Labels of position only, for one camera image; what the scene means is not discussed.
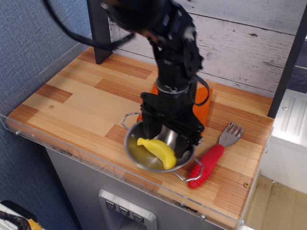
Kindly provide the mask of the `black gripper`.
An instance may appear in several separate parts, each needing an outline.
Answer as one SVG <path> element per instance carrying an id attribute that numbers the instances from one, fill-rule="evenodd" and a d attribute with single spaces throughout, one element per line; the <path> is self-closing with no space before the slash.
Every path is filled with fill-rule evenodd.
<path id="1" fill-rule="evenodd" d="M 153 139 L 162 131 L 162 125 L 175 131 L 175 156 L 182 158 L 186 151 L 202 140 L 204 125 L 195 116 L 193 106 L 196 105 L 196 91 L 183 93 L 158 94 L 143 92 L 141 94 L 142 123 L 146 138 Z"/>

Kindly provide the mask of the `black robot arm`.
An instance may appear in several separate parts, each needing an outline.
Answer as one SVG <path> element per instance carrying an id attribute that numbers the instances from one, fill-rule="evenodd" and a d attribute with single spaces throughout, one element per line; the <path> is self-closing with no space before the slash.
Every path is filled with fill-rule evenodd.
<path id="1" fill-rule="evenodd" d="M 203 60 L 193 19 L 172 0 L 105 0 L 102 7 L 120 28 L 146 37 L 151 44 L 158 93 L 141 94 L 145 137 L 153 139 L 163 127 L 169 128 L 177 134 L 175 155 L 181 158 L 199 143 L 204 130 L 192 110 Z"/>

